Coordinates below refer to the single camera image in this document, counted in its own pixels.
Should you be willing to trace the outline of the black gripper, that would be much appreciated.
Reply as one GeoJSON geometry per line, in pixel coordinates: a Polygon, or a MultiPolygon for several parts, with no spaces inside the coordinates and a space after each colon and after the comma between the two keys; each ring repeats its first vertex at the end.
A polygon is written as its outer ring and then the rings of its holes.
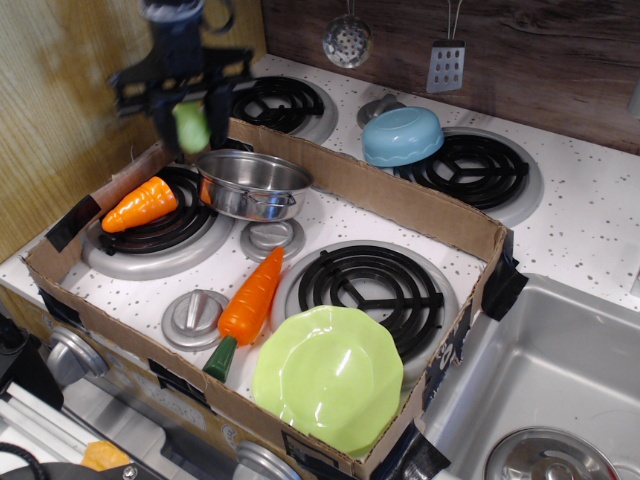
{"type": "Polygon", "coordinates": [[[198,20],[149,23],[152,48],[140,62],[109,78],[120,116],[151,114],[160,139],[172,154],[180,154],[177,103],[203,100],[209,143],[219,149],[228,138],[234,87],[251,78],[250,48],[206,47],[198,20]]]}

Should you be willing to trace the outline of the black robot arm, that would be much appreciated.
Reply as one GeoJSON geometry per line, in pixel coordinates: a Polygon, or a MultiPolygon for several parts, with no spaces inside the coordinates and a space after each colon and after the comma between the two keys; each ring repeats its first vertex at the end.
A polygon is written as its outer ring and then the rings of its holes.
{"type": "Polygon", "coordinates": [[[203,30],[223,34],[233,26],[233,3],[223,4],[228,18],[215,29],[205,20],[203,1],[142,1],[152,48],[143,60],[109,78],[117,114],[148,115],[173,154],[222,147],[228,139],[234,87],[251,79],[252,49],[202,43],[203,30]]]}

